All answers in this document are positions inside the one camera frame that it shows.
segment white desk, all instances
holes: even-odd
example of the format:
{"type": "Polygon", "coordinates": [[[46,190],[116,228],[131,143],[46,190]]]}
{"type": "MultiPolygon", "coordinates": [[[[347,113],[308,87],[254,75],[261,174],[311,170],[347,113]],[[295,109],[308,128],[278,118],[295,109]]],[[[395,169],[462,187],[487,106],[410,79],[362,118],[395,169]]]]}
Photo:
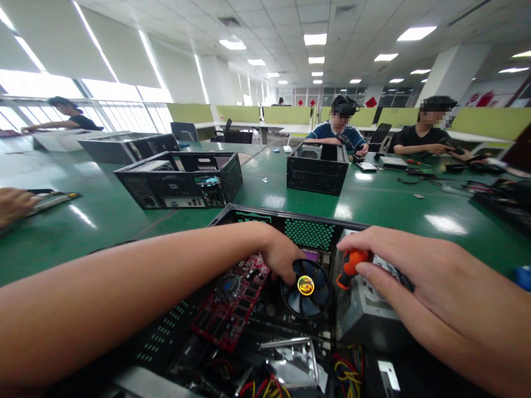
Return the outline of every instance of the white desk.
{"type": "MultiPolygon", "coordinates": [[[[217,122],[205,122],[205,123],[194,123],[196,129],[216,127],[220,130],[223,130],[227,122],[217,121],[217,122]]],[[[248,128],[248,129],[259,129],[259,141],[261,144],[267,144],[267,129],[278,129],[282,134],[287,134],[288,145],[291,139],[292,134],[310,134],[311,124],[275,124],[275,123],[265,123],[265,122],[232,122],[231,127],[238,128],[248,128]]]]}

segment fan blade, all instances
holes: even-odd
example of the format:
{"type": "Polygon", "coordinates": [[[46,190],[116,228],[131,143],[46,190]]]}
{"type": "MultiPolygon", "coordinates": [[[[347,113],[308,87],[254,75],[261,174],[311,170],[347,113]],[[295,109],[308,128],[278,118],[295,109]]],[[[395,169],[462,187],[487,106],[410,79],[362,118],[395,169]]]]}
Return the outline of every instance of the fan blade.
{"type": "Polygon", "coordinates": [[[291,292],[291,294],[288,297],[288,306],[295,311],[296,313],[300,313],[300,294],[297,291],[291,292]]]}
{"type": "Polygon", "coordinates": [[[309,296],[304,296],[300,300],[302,304],[302,311],[304,313],[304,316],[316,316],[321,312],[321,309],[317,307],[312,301],[309,299],[309,296]]]}
{"type": "Polygon", "coordinates": [[[319,290],[326,286],[326,276],[322,270],[316,269],[316,271],[317,272],[314,273],[314,276],[312,277],[312,279],[314,281],[315,288],[319,290]]]}
{"type": "Polygon", "coordinates": [[[302,261],[296,261],[293,263],[293,272],[295,272],[295,275],[297,277],[301,277],[303,275],[306,275],[306,270],[304,269],[303,265],[301,264],[302,261]]]}
{"type": "Polygon", "coordinates": [[[314,304],[318,306],[324,306],[328,301],[328,296],[330,296],[330,291],[328,288],[325,288],[321,290],[314,290],[314,292],[308,297],[314,304]]]}

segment man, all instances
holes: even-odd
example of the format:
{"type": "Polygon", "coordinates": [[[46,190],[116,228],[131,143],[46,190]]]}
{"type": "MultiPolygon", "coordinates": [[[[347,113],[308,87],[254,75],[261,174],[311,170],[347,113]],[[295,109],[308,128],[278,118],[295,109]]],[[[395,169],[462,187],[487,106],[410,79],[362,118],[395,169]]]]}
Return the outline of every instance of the man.
{"type": "Polygon", "coordinates": [[[448,133],[438,127],[446,113],[457,105],[457,102],[450,97],[434,96],[424,100],[420,106],[417,124],[411,127],[404,127],[402,131],[396,133],[391,140],[389,153],[399,155],[411,155],[431,153],[443,155],[449,153],[456,159],[467,161],[473,155],[465,150],[464,155],[457,155],[451,146],[441,144],[443,138],[450,138],[448,133]]]}
{"type": "Polygon", "coordinates": [[[52,105],[65,116],[70,116],[67,121],[49,122],[43,124],[36,124],[27,126],[22,129],[23,133],[32,133],[42,129],[83,129],[83,130],[103,130],[103,127],[98,127],[91,119],[83,116],[83,111],[79,109],[76,103],[63,97],[54,97],[47,100],[48,105],[52,105]]]}
{"type": "Polygon", "coordinates": [[[361,133],[352,125],[347,125],[350,118],[356,113],[357,104],[349,97],[337,96],[332,102],[332,118],[329,121],[319,124],[312,131],[304,142],[315,144],[341,145],[336,136],[339,133],[345,135],[353,147],[348,150],[356,151],[357,156],[365,156],[369,152],[369,145],[363,139],[361,133]]]}

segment air vent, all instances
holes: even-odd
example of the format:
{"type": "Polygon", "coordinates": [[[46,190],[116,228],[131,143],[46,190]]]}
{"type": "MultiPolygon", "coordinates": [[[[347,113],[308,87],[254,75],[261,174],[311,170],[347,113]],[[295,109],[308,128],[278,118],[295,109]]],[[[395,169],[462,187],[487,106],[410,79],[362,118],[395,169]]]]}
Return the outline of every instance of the air vent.
{"type": "Polygon", "coordinates": [[[351,19],[356,14],[357,6],[337,6],[336,7],[336,19],[351,19]]]}
{"type": "Polygon", "coordinates": [[[235,17],[218,18],[220,22],[228,28],[241,28],[242,24],[235,17]]]}

